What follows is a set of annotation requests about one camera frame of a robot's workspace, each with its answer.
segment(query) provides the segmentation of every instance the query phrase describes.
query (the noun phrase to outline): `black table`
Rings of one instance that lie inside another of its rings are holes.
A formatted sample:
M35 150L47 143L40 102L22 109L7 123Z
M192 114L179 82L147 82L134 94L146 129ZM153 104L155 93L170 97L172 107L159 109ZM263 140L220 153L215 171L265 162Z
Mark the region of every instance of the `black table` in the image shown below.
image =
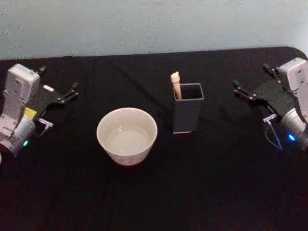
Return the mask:
M308 215L308 162L264 137L263 115L233 96L233 79L249 90L269 80L262 65L306 56L288 47L0 62L1 90L15 63L78 100L45 118L55 124L24 148L0 185L1 231L298 230ZM171 132L170 74L200 82L198 130ZM148 157L114 163L96 140L108 112L137 107L157 122Z

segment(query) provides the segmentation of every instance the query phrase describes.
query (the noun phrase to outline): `white ceramic bowl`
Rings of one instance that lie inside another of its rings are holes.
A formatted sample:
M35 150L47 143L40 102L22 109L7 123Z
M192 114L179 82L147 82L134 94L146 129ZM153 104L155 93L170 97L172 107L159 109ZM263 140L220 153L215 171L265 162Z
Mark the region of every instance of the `white ceramic bowl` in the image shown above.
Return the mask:
M96 136L115 162L131 166L140 163L148 155L157 136L157 125L143 110L120 108L101 119Z

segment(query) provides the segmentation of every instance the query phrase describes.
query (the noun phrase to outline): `bowl rim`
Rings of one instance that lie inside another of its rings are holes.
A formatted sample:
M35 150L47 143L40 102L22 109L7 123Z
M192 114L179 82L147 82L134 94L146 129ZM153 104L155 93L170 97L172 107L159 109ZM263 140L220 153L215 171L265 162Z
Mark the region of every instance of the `bowl rim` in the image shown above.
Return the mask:
M116 112L118 112L118 111L123 111L123 110L132 110L132 111L140 111L140 112L142 112L143 114L145 114L146 116L148 116L148 117L153 121L154 129L155 129L155 131L154 131L154 138L153 138L153 140L150 142L150 144L147 145L146 148L144 148L144 149L138 151L137 153L133 153L133 154L129 154L129 155L122 155L122 154L114 153L114 152L110 151L110 150L109 150L108 148L106 148L106 147L101 143L101 141L98 139L98 129L99 129L99 127L100 127L102 121L103 121L107 116L109 116L110 114L116 113ZM115 109L115 110L113 110L113 111L108 112L108 113L100 120L100 122L98 123L97 128L96 128L96 139L97 139L97 141L99 142L99 144L101 145L101 147L102 147L105 151L107 151L108 153L111 153L111 154L114 154L114 155L117 155L117 156L133 156L133 155L141 154L141 153L145 152L146 150L148 150L149 148L152 147L152 145L154 144L154 142L155 142L155 140L156 140L156 138L157 138L157 130L158 130L158 129L157 129L156 121L155 121L154 118L153 118L149 113L147 113L146 111L144 111L144 110L142 110L142 109L139 109L139 108L135 108L135 107L122 107L122 108L118 108L118 109Z

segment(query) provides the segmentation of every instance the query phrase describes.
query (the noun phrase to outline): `gray rectangular container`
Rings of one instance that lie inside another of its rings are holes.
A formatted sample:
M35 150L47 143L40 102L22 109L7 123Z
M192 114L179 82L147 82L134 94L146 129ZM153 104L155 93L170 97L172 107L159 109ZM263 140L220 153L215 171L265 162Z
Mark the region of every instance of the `gray rectangular container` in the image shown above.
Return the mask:
M201 104L204 100L200 83L180 84L182 99L178 100L174 94L173 133L189 133L197 128Z

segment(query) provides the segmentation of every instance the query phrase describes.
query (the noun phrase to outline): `light blue wall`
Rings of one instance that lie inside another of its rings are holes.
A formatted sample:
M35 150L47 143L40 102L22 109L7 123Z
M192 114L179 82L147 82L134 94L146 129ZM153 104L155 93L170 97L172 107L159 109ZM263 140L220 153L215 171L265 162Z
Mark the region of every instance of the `light blue wall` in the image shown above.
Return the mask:
M293 46L307 0L1 0L0 59Z

